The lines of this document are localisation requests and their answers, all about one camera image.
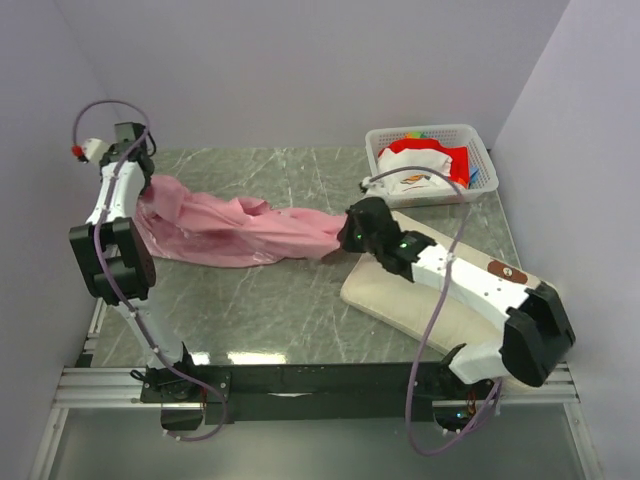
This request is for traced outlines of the cream pillow with bear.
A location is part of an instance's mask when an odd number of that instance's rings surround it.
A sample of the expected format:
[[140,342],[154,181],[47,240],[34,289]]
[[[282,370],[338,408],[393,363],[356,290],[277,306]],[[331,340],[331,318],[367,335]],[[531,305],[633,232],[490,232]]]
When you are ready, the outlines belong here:
[[[392,211],[392,214],[403,230],[419,231],[434,238],[445,248],[449,248],[453,241],[451,237],[412,220],[398,211]],[[491,257],[465,243],[459,243],[456,246],[455,254],[481,269],[490,271],[495,276],[512,279],[514,283],[535,287],[540,282],[540,279],[531,273]],[[507,267],[511,268],[513,271],[511,277],[507,277],[504,272],[499,273],[498,267],[501,271]],[[348,305],[420,340],[440,292],[393,275],[384,270],[373,256],[363,254],[345,280],[340,295]],[[427,340],[427,345],[445,354],[461,343],[479,345],[497,340],[502,340],[502,334],[489,320],[468,306],[448,297]]]

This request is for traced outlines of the pink pillowcase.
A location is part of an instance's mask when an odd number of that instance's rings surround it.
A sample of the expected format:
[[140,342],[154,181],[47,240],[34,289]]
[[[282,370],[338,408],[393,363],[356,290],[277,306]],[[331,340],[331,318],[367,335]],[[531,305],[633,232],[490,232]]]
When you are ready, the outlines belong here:
[[319,260],[340,247],[345,215],[309,208],[275,209],[253,197],[223,200],[189,191],[167,175],[152,178],[135,223],[159,258],[220,268]]

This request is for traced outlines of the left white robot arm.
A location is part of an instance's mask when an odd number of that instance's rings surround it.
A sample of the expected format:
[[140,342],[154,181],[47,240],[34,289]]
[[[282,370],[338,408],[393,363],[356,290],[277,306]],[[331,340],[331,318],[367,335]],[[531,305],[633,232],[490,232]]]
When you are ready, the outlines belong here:
[[84,224],[69,241],[89,293],[112,306],[142,345],[151,379],[164,380],[176,401],[193,399],[200,378],[184,345],[160,318],[152,298],[156,269],[134,217],[139,198],[151,186],[154,165],[147,149],[148,128],[136,122],[115,126],[116,142],[90,138],[72,154],[99,167],[100,191]]

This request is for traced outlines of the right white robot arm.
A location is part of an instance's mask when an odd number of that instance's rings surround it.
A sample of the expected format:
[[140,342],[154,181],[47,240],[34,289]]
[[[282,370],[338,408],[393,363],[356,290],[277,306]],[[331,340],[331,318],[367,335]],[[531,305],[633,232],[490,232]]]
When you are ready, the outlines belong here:
[[368,197],[348,208],[341,248],[361,258],[341,289],[348,305],[444,354],[439,387],[460,399],[494,378],[542,386],[575,343],[556,289]]

